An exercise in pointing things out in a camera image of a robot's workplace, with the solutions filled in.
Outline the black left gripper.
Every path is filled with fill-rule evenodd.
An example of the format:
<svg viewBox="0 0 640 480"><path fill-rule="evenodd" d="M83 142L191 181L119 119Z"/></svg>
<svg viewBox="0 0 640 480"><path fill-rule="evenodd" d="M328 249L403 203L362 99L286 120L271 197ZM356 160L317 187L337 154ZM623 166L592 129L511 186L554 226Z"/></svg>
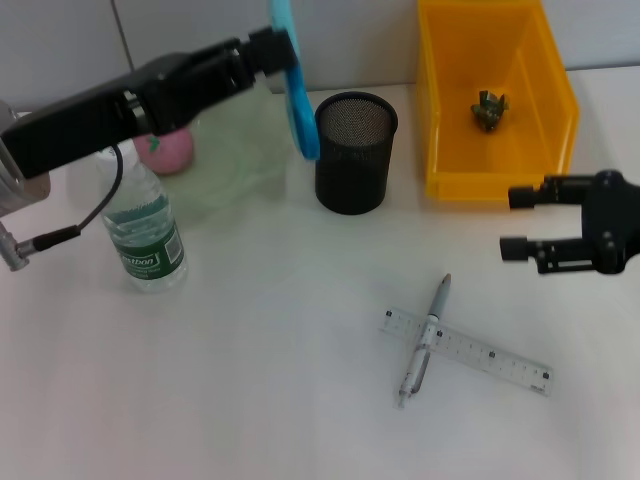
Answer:
<svg viewBox="0 0 640 480"><path fill-rule="evenodd" d="M167 54L21 118L1 133L1 161L32 179L112 144L179 130L249 87L242 47Z"/></svg>

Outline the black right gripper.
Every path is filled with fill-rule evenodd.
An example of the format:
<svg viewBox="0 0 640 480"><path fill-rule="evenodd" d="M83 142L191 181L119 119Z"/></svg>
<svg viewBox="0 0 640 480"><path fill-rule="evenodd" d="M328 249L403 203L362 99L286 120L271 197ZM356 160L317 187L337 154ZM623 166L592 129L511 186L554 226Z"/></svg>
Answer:
<svg viewBox="0 0 640 480"><path fill-rule="evenodd" d="M501 237L504 262L533 259L539 274L581 271L619 274L639 254L639 186L628 182L619 171L604 170L595 176L545 176L537 187L511 187L508 200L511 209L584 202L582 237L558 240Z"/></svg>

